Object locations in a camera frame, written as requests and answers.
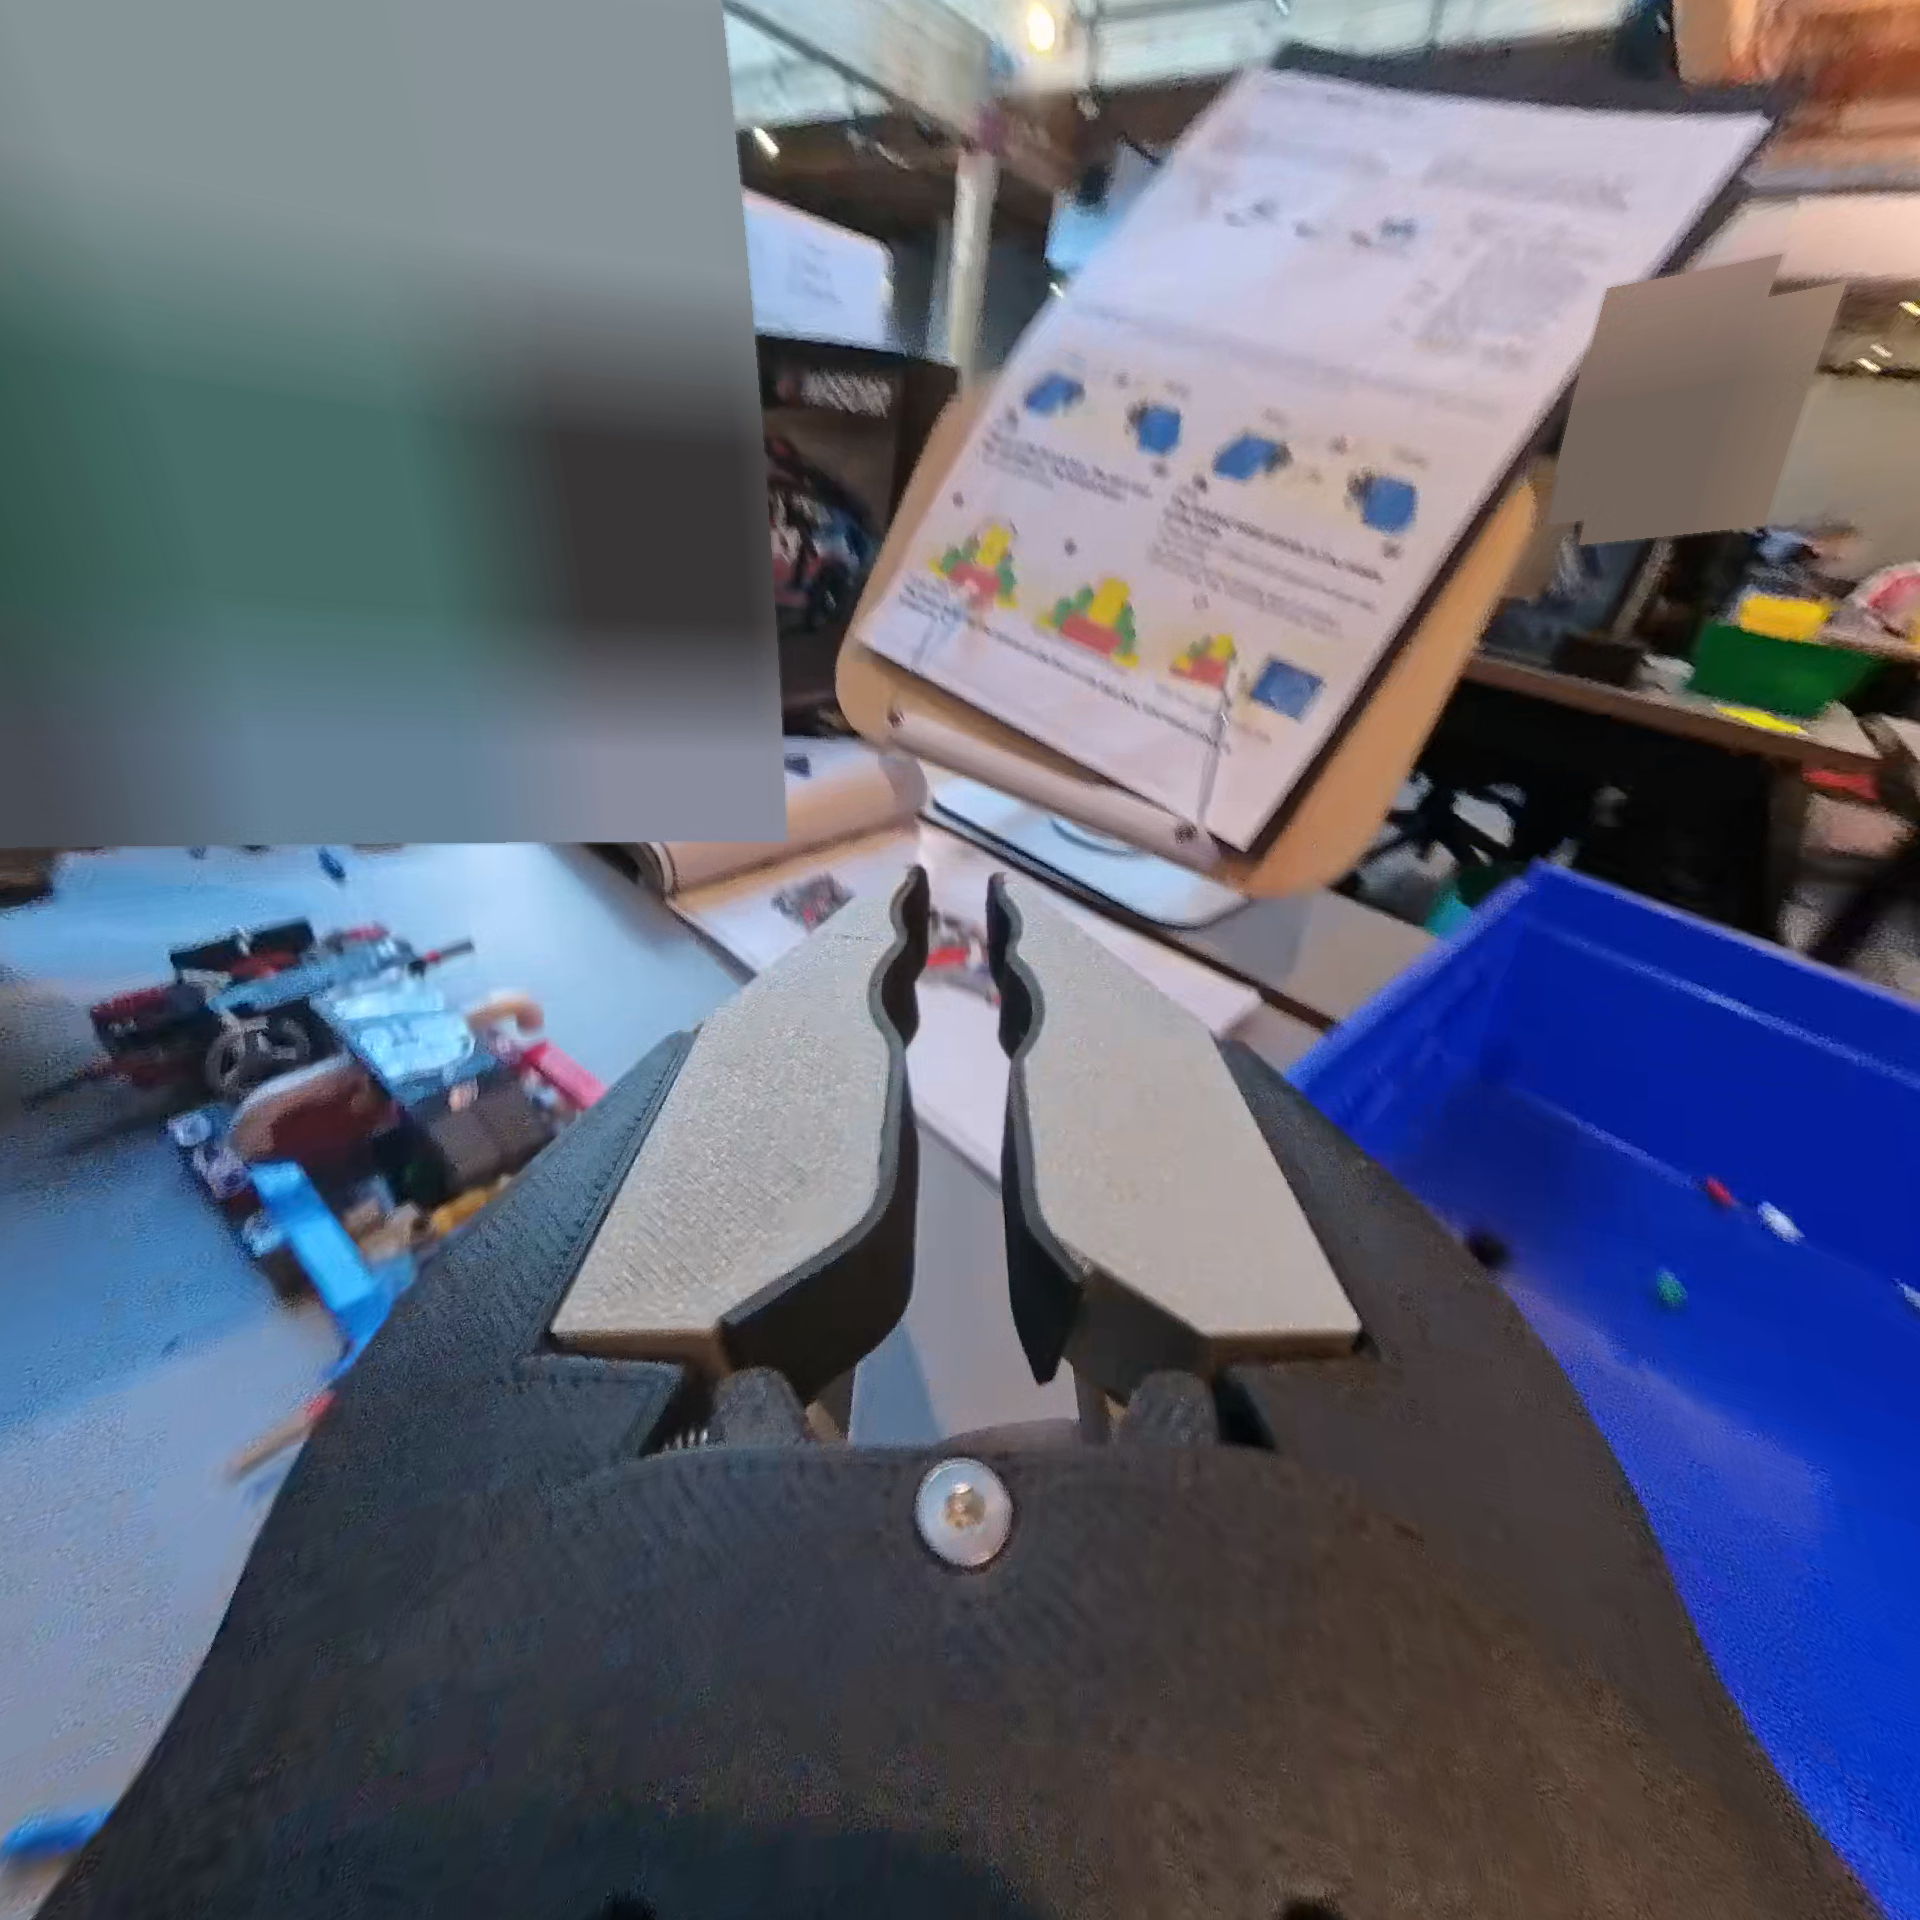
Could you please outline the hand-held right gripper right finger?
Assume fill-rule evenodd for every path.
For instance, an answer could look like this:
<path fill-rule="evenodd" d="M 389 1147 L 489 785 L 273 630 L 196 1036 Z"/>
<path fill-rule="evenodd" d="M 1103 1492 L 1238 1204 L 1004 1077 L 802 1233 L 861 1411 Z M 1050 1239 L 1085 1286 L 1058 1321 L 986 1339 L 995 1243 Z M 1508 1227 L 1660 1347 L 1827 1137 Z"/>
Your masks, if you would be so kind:
<path fill-rule="evenodd" d="M 1210 1022 L 1023 874 L 986 889 L 1008 1309 L 1037 1382 L 1349 1359 L 1361 1316 Z"/>

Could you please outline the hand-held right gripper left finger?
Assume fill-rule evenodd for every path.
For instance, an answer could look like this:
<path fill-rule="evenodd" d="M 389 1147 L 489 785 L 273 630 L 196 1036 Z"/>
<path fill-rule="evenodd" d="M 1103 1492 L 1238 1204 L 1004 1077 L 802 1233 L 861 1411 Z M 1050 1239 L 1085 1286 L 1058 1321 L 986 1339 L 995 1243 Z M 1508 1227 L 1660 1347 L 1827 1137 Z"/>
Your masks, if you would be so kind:
<path fill-rule="evenodd" d="M 762 1368 L 817 1400 L 892 1334 L 916 1280 L 905 1059 L 929 946 L 910 866 L 695 1027 L 558 1301 L 557 1347 L 710 1384 Z"/>

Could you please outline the instruction booklet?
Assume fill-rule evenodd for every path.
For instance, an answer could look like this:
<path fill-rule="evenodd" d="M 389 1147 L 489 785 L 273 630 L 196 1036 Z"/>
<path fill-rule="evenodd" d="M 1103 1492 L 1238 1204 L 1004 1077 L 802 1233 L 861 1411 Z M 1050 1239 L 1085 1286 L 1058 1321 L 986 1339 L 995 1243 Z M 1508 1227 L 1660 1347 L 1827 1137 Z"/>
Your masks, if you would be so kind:
<path fill-rule="evenodd" d="M 920 1036 L 907 1072 L 917 1119 L 977 1172 L 1000 1177 L 1008 1060 L 1000 1046 L 1000 998 L 986 963 L 989 874 L 1014 870 L 931 813 L 920 768 L 852 737 L 785 741 L 786 838 L 780 843 L 636 843 L 643 878 L 695 931 L 749 974 L 762 974 L 852 900 L 889 900 L 907 870 L 931 882 L 931 959 L 920 982 Z M 1258 996 L 1211 968 L 1074 900 L 1058 882 L 1031 885 L 1078 925 L 1087 945 L 1114 949 L 1091 975 L 1069 974 L 1091 998 L 1078 1017 L 1117 1063 L 1047 1074 L 1070 1118 L 1091 1119 L 1098 1166 L 1141 1166 L 1141 1179 L 1184 1188 L 1248 1177 L 1248 1129 L 1230 1092 L 1201 1092 L 1195 1037 L 1234 1036 Z"/>

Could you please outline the toy brick car model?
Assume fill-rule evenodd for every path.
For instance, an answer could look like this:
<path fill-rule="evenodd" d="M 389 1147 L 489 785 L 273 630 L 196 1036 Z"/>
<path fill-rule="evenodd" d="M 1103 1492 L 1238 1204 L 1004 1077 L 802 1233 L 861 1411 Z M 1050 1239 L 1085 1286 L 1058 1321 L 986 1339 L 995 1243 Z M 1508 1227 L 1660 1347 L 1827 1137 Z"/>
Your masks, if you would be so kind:
<path fill-rule="evenodd" d="M 75 1072 L 20 1097 L 149 1099 L 249 1261 L 324 1306 L 336 1364 L 232 1480 L 315 1432 L 417 1269 L 612 1092 L 536 996 L 452 998 L 442 974 L 470 949 L 305 917 L 172 946 L 165 980 L 89 1010 Z"/>

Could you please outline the blue storage bin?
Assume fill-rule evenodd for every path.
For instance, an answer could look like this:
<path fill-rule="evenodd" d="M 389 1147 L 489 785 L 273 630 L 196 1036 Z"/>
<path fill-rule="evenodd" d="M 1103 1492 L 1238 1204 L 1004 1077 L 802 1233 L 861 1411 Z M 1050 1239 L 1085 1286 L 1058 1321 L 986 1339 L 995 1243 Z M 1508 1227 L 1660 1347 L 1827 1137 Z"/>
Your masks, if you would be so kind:
<path fill-rule="evenodd" d="M 1538 866 L 1289 1082 L 1456 1233 L 1506 1239 L 1496 1280 L 1616 1451 L 1727 1690 L 1885 1912 L 1918 1916 L 1918 1313 L 1893 1290 L 1918 1286 L 1918 1007 Z M 1660 1269 L 1684 1309 L 1657 1306 Z"/>

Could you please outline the grey desk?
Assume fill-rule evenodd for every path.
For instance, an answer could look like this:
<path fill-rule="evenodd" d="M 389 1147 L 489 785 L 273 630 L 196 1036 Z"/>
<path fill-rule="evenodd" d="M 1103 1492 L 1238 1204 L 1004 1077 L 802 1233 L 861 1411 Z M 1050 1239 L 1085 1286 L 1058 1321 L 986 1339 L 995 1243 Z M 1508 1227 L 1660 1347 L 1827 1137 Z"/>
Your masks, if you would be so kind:
<path fill-rule="evenodd" d="M 734 993 L 734 971 L 586 848 L 131 848 L 72 854 L 4 913 L 4 1828 L 115 1801 L 205 1657 L 291 1454 L 232 1464 L 324 1389 L 324 1309 L 281 1301 L 154 1111 L 91 1087 L 89 1007 L 181 945 L 268 921 L 474 940 L 462 996 L 519 990 L 615 1082 Z"/>

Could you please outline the dark wooden workbench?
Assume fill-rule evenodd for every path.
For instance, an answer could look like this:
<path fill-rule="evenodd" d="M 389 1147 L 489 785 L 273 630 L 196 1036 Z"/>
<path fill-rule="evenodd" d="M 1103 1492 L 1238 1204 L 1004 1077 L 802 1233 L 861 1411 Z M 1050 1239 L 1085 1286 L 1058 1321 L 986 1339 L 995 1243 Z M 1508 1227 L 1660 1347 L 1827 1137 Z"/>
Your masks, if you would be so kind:
<path fill-rule="evenodd" d="M 1719 750 L 1776 762 L 1790 769 L 1867 777 L 1881 768 L 1875 737 L 1845 707 L 1799 723 L 1769 707 L 1743 707 L 1737 703 L 1714 703 L 1691 693 L 1636 693 L 1627 687 L 1590 681 L 1531 664 L 1488 655 L 1484 649 L 1467 664 L 1462 687 L 1487 687 L 1494 693 L 1601 714 L 1642 731 L 1691 737 Z"/>

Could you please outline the black toy car set box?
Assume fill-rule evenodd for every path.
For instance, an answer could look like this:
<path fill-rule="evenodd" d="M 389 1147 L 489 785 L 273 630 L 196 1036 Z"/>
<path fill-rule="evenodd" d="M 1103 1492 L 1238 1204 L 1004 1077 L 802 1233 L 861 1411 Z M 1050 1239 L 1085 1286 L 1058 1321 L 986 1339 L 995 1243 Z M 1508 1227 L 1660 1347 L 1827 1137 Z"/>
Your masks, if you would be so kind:
<path fill-rule="evenodd" d="M 898 348 L 758 333 L 780 714 L 836 703 L 836 661 L 957 373 Z"/>

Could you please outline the green storage bin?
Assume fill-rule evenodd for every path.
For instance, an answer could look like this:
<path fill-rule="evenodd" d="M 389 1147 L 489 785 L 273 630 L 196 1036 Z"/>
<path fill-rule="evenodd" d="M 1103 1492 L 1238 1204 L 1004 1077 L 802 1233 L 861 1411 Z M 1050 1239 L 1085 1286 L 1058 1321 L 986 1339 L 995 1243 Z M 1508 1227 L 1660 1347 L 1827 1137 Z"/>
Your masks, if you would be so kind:
<path fill-rule="evenodd" d="M 1707 620 L 1691 643 L 1689 693 L 1799 723 L 1851 703 L 1885 665 L 1887 655 L 1860 648 L 1764 637 L 1735 620 Z"/>

